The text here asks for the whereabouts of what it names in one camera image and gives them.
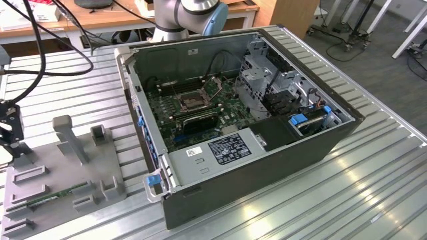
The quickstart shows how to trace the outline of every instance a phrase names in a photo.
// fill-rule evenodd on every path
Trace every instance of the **floor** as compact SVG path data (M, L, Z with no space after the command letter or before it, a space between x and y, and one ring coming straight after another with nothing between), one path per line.
M350 1L342 1L338 17L343 14ZM322 0L322 7L330 10L334 2L335 0ZM357 25L365 6L366 4L361 1L350 19L353 27ZM371 9L362 26L363 30L369 29L379 10L379 8ZM338 39L317 32L314 36L307 36L305 40L398 115L427 135L427 81L424 81L410 71L407 53L403 53L398 60L393 58L395 51L409 37L409 34L403 32L409 25L410 22L406 19L389 13L371 34L371 45L351 62L339 62L326 54L330 46L341 42ZM421 43L425 39L427 39L427 34L422 33L416 42ZM358 54L361 50L358 48L351 52L345 52L343 46L334 48L330 53L335 58L345 60ZM427 66L427 57L421 62ZM427 72L421 69L416 62L411 62L411 67L427 78Z

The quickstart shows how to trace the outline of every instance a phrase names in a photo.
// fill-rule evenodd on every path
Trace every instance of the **aluminum profile table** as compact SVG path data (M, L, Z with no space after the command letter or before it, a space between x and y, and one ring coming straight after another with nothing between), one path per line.
M122 90L114 47L79 77L47 77L22 101L26 142L57 141L53 118L74 117L78 135L94 125L113 128L129 198L31 239L421 239L427 237L426 137L286 29L266 30L367 117L326 159L185 226L166 229L162 203L143 188L149 172ZM49 69L87 68L74 52L50 54ZM39 57L15 58L10 69L39 69ZM35 76L10 76L11 99Z

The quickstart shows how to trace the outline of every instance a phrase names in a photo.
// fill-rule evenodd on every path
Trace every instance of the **circuit board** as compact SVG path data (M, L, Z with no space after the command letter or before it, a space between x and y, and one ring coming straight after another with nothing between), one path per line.
M234 86L234 81L223 78L221 83L218 79L209 81L202 90L169 96L162 96L155 91L147 93L149 104L170 152L222 137L230 131L238 131L255 123L257 120L241 101ZM183 126L201 116L217 116L219 119L214 122L215 126L186 134Z

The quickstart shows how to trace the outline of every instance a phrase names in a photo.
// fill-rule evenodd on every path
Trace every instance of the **cable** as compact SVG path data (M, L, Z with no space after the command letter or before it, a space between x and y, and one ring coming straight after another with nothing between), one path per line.
M351 1L349 2L347 6L346 6L345 12L342 13L342 15L341 15L341 17L339 17L339 21L341 21L341 22L343 22L345 14L346 14L346 12L347 12L347 10L349 10L349 7L350 7L350 5L353 4L354 1L355 1L355 0L351 0Z
M355 60L355 58L359 57L361 54L363 54L363 53L366 52L366 50L363 50L361 53L358 53L353 58L350 58L350 59L347 59L347 60L338 59L338 58L335 58L335 57L331 56L330 50L331 50L333 48L338 47L338 46L342 45L342 44L343 44L343 42L333 45L333 46L326 50L326 54L327 54L329 57L330 57L331 59L334 59L335 61L339 61L339 62L342 62L342 63L347 63L347 62Z
M141 15L138 15L135 12L133 12L130 9L127 9L117 0L113 0L113 2L114 2L115 4L118 4L119 7L123 8L123 10L127 11L130 14L133 14L135 17L138 17L139 19L142 19L142 20L150 22L151 24L157 25L157 23L155 23L154 21L151 21L151 20L149 20L147 18L145 18L145 17L142 17Z
M66 5L62 3L62 1L59 0L53 0L53 2L55 3L55 5L58 6L59 8L59 11L66 15L69 16L67 18L71 20L73 24L81 29L81 32L83 34L83 36L86 37L86 40L87 40L87 43L89 43L89 46L91 48L91 56L94 56L94 46L93 46L93 43L91 43L91 39L89 37L89 34L87 34L87 31L85 30L77 16L74 15L73 11L70 11L70 9L66 7Z
M326 28L326 29L329 29L330 26L327 25L326 18L325 18L325 16L323 16L322 0L321 0L321 2L319 2L319 8L321 8L321 16L322 16L322 19L323 19L323 25L322 25L322 27Z
M221 54L223 54L223 53L230 54L233 57L235 57L235 59L239 61L239 63L242 63L241 58L239 58L233 52L230 52L229 50L221 50L218 53L215 53L214 58L213 58L213 60L211 60L211 63L210 63L210 65L209 65L209 68L207 68L207 71L206 71L206 75L205 75L205 78L206 78L206 79L209 78L209 76L210 76L210 74L211 74L214 62L215 62L218 56L219 56Z
M422 64L421 61L416 58L416 56L409 52L407 61L406 61L407 67L409 67L410 71L411 71L424 81L427 82L427 79L426 79L425 77L422 77L422 76L416 72L416 70L411 68L410 59L414 59L416 62L418 63L418 65L420 65L420 66L424 68L424 70L427 72L427 68L424 66L424 64Z
M3 0L3 2L18 12L23 18L26 18L29 21L31 21L31 18L11 4L7 0ZM38 27L46 31L50 35L53 35L67 47L70 47L73 50L77 51L77 53L85 58L85 60L90 64L90 68L85 71L78 71L78 72L70 72L70 73L57 73L57 72L46 72L46 76L54 76L54 77L74 77L74 76L82 76L87 73L90 73L94 70L94 63L87 57L87 55L83 54L79 49L75 48L75 46L70 45L54 32L51 32L46 27L43 27L39 23L37 23ZM9 75L9 74L31 74L31 75L38 75L41 72L39 71L27 71L27 70L5 70L0 75Z
M273 86L274 86L274 84L275 84L275 82L277 82L277 80L278 80L278 78L279 78L279 75L281 75L281 71L279 71L279 69L278 69L278 71L275 71L273 80L271 80L271 82L270 82L270 84L269 84L269 86L267 86L267 88L266 88L265 97L266 97L266 95L269 94L269 91L270 91L270 89L273 88Z
M110 45L113 45L113 43L106 40L105 38L102 38L101 36L98 36L97 34L91 33L90 31L85 30L87 34L93 35L94 38L103 40L105 42L107 42Z
M26 9L27 9L27 13L29 13L29 17L30 17L30 21L31 21L31 25L33 25L33 30L34 30L39 53L41 53L42 64L41 64L41 71L39 71L39 75L38 75L37 79L34 80L34 82L33 82L31 86L27 88L27 90L14 100L11 100L11 102L9 103L9 104L11 104L11 106L15 106L33 93L33 91L38 87L38 85L45 77L46 71L47 71L46 48L42 43L42 36L41 36L39 28L38 28L37 18L35 18L34 10L33 10L33 7L31 7L29 1L30 0L25 0L23 3L26 6Z
M251 107L249 107L249 109L251 109L251 110L254 110L254 111L257 111L257 112L261 112L261 113L270 113L270 111L257 110L255 108L251 108Z

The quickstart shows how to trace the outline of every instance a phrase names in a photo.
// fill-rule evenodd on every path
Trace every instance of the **metal bracket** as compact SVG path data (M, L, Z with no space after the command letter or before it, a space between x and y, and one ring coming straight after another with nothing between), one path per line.
M163 187L163 193L162 194L157 194L154 192L154 189L153 187L150 186L149 184L149 177L154 177L154 176L158 176L158 175L162 175L162 171L163 169L158 169L157 171L154 171L153 173L150 174L146 174L143 176L143 179L142 179L142 182L145 184L145 188L146 188L146 191L147 191L147 196L149 196L149 201L154 204L154 203L158 203L162 201L162 197L171 194L170 191L166 191L166 188Z

